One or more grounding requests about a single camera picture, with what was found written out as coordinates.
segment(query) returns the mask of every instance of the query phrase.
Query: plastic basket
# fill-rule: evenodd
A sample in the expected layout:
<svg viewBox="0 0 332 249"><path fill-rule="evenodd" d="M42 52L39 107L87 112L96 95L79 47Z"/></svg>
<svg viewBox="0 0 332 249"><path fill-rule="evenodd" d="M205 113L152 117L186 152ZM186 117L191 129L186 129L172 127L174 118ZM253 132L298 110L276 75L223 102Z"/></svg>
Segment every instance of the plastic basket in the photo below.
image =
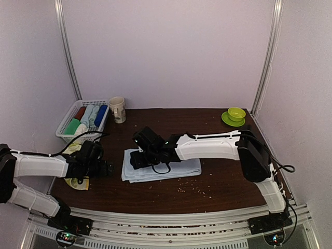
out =
<svg viewBox="0 0 332 249"><path fill-rule="evenodd" d="M66 130L68 124L72 121L72 119L75 117L76 113L82 106L88 106L88 105L107 105L106 112L104 114L104 117L102 119L102 122L99 127L89 128L89 131L103 131L105 128L105 124L109 115L109 106L108 106L108 100L91 100L91 101L84 101L84 100L78 100L76 101L73 106L69 109L66 116L61 121L57 131L56 136L61 137L64 139L67 143L69 143L71 140L73 140L77 135L65 135L64 131ZM97 137L99 137L100 134L98 133L91 133L84 135L76 140L76 142L82 144L84 141L89 140L93 141Z"/></svg>

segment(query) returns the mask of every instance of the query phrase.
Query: metal frame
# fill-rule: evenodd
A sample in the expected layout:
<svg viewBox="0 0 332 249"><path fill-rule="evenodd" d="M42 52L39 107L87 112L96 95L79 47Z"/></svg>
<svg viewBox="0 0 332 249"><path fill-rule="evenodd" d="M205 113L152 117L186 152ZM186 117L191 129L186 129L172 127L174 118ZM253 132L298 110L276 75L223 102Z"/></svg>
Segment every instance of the metal frame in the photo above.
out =
<svg viewBox="0 0 332 249"><path fill-rule="evenodd" d="M72 82L76 100L81 100L82 95L81 95L81 91L79 89L79 85L77 82L77 77L76 77L75 70L74 70L74 64L73 64L71 51L69 49L67 30L66 30L63 9L62 9L62 0L54 0L54 3L56 6L56 14L57 14L57 18L58 18L58 24L59 24L59 28L60 28L60 34L61 34L61 38L62 38L64 55L66 58L66 65L68 68L69 76L70 76L70 79Z"/></svg>
<svg viewBox="0 0 332 249"><path fill-rule="evenodd" d="M307 224L311 215L306 205L290 204L298 215L298 224ZM83 236L77 245L85 248L212 248L222 244L239 243L249 238L262 236L251 235L247 220L251 217L268 213L267 206L250 207L213 213L180 214L180 215L141 215L99 212L72 208L72 214L91 218L93 222L89 236ZM47 220L34 214L27 230L22 249L28 249L33 234L51 239L55 238L57 229L47 226ZM310 224L306 232L312 249L316 244L315 234Z"/></svg>
<svg viewBox="0 0 332 249"><path fill-rule="evenodd" d="M274 12L272 18L272 26L270 32L270 38L268 43L268 49L266 52L266 57L263 65L263 71L260 77L257 93L255 96L255 101L251 113L254 117L257 117L259 106L264 97L264 90L269 79L269 74L271 72L271 63L273 55L276 51L276 41L278 39L280 22L281 22L281 12L282 12L283 0L275 0Z"/></svg>

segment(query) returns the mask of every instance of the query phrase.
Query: brown table surface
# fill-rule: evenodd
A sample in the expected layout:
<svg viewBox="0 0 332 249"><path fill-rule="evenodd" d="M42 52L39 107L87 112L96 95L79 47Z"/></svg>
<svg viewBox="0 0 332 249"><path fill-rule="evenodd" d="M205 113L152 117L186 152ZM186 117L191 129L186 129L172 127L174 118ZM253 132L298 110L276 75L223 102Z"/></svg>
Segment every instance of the brown table surface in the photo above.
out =
<svg viewBox="0 0 332 249"><path fill-rule="evenodd" d="M90 180L88 191L75 190L56 179L51 194L69 206L131 214L183 214L225 211L265 205L255 184L242 175L239 161L201 159L202 174L162 181L123 182L123 151L137 148L134 132L149 126L167 139L174 133L211 134L236 130L221 121L226 109L129 109L127 121L115 124L110 115L102 139L104 158L113 163L114 175ZM257 129L247 113L246 124Z"/></svg>

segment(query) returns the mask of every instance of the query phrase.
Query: mug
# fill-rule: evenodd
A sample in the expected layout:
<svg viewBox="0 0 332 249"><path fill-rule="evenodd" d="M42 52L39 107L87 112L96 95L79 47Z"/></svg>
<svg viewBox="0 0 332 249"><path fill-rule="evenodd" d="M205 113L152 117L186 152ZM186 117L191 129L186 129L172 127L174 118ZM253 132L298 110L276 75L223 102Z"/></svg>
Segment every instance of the mug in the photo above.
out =
<svg viewBox="0 0 332 249"><path fill-rule="evenodd" d="M114 97L109 100L115 123L123 123L126 120L126 105L123 97Z"/></svg>

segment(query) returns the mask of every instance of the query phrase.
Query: green bowl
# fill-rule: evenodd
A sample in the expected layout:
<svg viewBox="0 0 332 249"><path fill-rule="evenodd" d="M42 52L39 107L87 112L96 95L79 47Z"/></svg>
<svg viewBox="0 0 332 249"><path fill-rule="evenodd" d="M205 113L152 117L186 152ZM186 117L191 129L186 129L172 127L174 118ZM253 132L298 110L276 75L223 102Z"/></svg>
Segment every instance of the green bowl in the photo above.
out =
<svg viewBox="0 0 332 249"><path fill-rule="evenodd" d="M238 107L231 107L227 112L229 114L230 120L234 122L241 122L245 117L245 111Z"/></svg>

